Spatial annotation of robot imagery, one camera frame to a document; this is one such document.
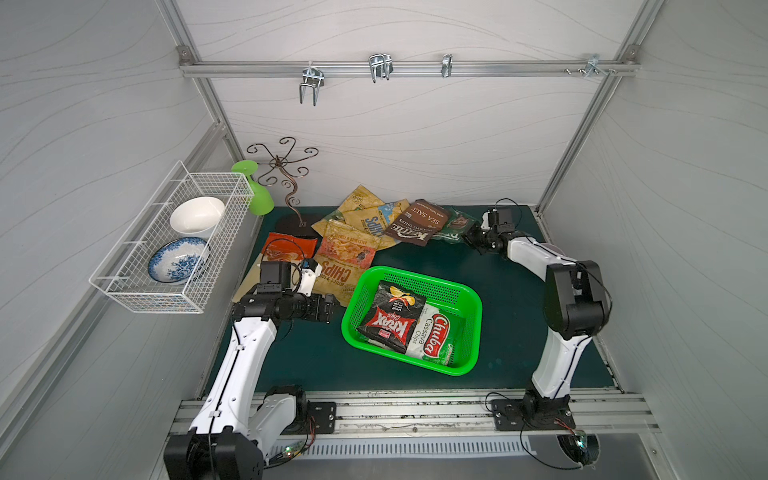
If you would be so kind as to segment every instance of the blue and white bowl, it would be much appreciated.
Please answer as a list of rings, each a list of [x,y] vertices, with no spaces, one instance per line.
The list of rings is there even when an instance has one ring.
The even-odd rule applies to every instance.
[[[159,249],[149,260],[149,276],[152,280],[171,285],[181,285],[192,275],[197,261],[196,276],[199,276],[210,255],[205,240],[199,237],[184,237],[170,242]]]

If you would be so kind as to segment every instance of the metal hook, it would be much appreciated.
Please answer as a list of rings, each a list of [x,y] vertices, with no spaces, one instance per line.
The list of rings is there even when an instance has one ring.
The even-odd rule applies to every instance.
[[[326,76],[317,68],[309,67],[301,72],[301,85],[299,85],[299,103],[304,103],[304,92],[307,87],[312,88],[312,105],[317,106],[317,97],[320,95],[320,87],[325,84]]]
[[[443,78],[448,78],[451,76],[451,68],[453,67],[453,55],[451,54],[445,54],[442,56],[442,70],[440,71],[440,74]]]
[[[376,83],[376,77],[389,80],[389,74],[395,70],[392,66],[392,56],[386,53],[378,53],[368,58],[368,66],[371,68],[371,78]]]

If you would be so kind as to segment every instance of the vent grille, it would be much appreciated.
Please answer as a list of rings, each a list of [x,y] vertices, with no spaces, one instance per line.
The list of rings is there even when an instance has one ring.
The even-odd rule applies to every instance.
[[[271,457],[296,440],[279,440]],[[528,437],[523,444],[531,454]],[[514,436],[424,437],[419,439],[317,439],[298,459],[330,458],[478,458],[527,455]]]

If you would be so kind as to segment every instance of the white bowl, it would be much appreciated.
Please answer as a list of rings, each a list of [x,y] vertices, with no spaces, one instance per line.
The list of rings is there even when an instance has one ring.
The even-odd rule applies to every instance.
[[[198,197],[176,207],[170,227],[186,237],[209,239],[224,214],[224,202],[216,197]]]

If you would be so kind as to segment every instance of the green plastic basket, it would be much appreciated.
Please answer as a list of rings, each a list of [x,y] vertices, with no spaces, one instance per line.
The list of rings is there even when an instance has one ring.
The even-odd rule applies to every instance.
[[[381,280],[397,283],[408,290],[426,296],[427,303],[465,320],[463,333],[456,339],[456,352],[448,366],[414,359],[371,345],[368,343],[368,339],[356,330],[371,308],[373,296],[376,294],[376,288],[378,288]],[[368,269],[360,277],[355,293],[352,295],[341,321],[341,331],[347,343],[355,348],[446,375],[459,376],[472,370],[478,361],[481,318],[482,301],[478,294],[466,285],[420,273],[406,272],[389,266],[375,266]]]

